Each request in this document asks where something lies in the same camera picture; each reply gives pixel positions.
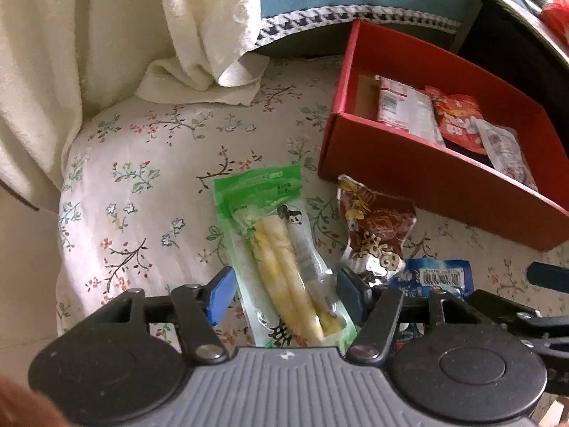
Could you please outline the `left hand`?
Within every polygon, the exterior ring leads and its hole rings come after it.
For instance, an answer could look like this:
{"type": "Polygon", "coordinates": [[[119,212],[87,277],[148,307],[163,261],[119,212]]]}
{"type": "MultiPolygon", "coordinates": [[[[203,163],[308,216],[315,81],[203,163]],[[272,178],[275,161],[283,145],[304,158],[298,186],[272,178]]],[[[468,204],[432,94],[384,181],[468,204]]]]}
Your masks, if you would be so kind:
{"type": "Polygon", "coordinates": [[[1,425],[5,427],[69,426],[48,398],[5,376],[1,377],[0,404],[1,425]]]}

